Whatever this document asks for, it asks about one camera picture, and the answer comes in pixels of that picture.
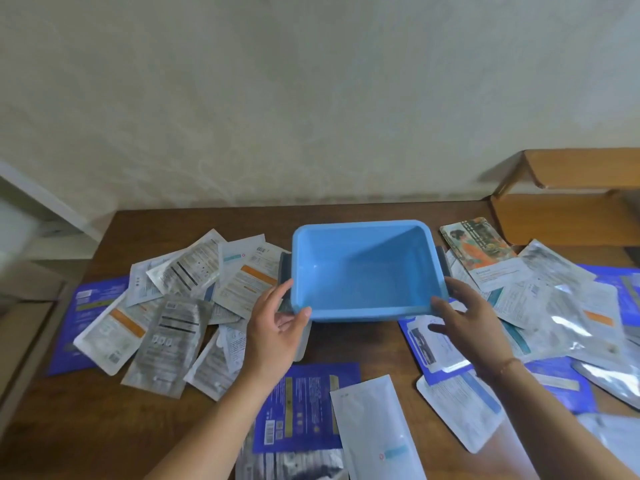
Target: blue packet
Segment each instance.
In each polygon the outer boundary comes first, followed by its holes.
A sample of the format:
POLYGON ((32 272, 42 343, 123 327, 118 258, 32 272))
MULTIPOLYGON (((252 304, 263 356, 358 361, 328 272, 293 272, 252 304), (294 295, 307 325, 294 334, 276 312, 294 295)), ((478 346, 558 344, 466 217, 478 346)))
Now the blue packet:
POLYGON ((329 393, 359 382, 357 363, 292 365, 258 413, 253 452, 342 448, 329 393))
POLYGON ((74 339, 98 318, 113 300, 124 293, 128 286, 128 276, 78 286, 58 332, 58 341, 47 371, 48 376, 96 367, 89 357, 75 347, 74 339))
POLYGON ((570 357, 534 360, 524 366, 573 414, 596 413, 598 405, 589 381, 572 367, 570 357))
POLYGON ((596 274, 597 282, 615 286, 618 289, 622 323, 627 326, 640 326, 640 269, 587 264, 579 266, 596 274))
POLYGON ((459 376, 466 371, 470 371, 473 369, 473 365, 469 364, 464 367, 460 367, 459 369, 452 372, 444 372, 437 371, 431 372, 429 370, 429 364, 432 361, 432 357, 430 357, 431 352, 427 347, 426 343, 420 336, 415 336, 409 330, 409 323, 415 320, 415 317, 405 318, 402 320, 398 320, 398 325, 400 325, 400 330, 404 334, 404 338, 407 343, 409 343, 409 348, 411 348, 411 352, 413 356, 418 361, 418 365, 420 366, 420 370, 422 371, 422 375, 424 375, 424 380, 427 381, 427 384, 430 386, 435 386, 437 383, 445 381, 447 379, 451 379, 452 377, 459 376))

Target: wooden table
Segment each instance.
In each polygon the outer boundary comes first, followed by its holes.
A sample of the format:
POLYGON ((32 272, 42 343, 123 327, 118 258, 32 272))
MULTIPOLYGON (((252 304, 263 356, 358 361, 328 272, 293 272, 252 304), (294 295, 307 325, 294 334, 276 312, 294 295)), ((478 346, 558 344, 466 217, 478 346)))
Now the wooden table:
MULTIPOLYGON (((118 212, 84 281, 128 274, 132 263, 181 249, 211 228, 229 241, 265 233, 291 249, 303 224, 419 219, 442 243, 439 226, 479 216, 493 221, 486 202, 118 212)), ((620 248, 556 250, 576 262, 633 266, 620 248)), ((416 391, 420 370, 395 322, 314 324, 304 362, 348 361, 360 363, 363 380, 391 375, 429 480, 535 477, 508 424, 480 453, 464 450, 416 391)), ((121 386, 125 370, 35 379, 0 444, 0 478, 141 478, 214 404, 190 386, 180 400, 121 386)), ((601 411, 632 413, 594 389, 601 411)))

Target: barcode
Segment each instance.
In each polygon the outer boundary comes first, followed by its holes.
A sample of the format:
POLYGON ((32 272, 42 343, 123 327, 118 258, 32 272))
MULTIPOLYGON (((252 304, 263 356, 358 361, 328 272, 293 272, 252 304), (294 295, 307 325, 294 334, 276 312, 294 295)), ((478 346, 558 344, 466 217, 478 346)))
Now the barcode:
POLYGON ((273 434, 276 429, 276 421, 271 419, 269 421, 264 422, 264 444, 272 445, 273 444, 273 434))

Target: wooden shelf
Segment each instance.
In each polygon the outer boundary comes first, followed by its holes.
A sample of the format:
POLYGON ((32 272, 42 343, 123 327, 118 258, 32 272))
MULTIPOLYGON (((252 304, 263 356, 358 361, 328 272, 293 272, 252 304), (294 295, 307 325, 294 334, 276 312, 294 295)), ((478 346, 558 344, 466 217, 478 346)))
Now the wooden shelf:
POLYGON ((640 188, 640 148, 525 150, 524 160, 541 189, 640 188))
POLYGON ((619 195, 508 194, 491 203, 511 244, 640 246, 640 222, 619 195))

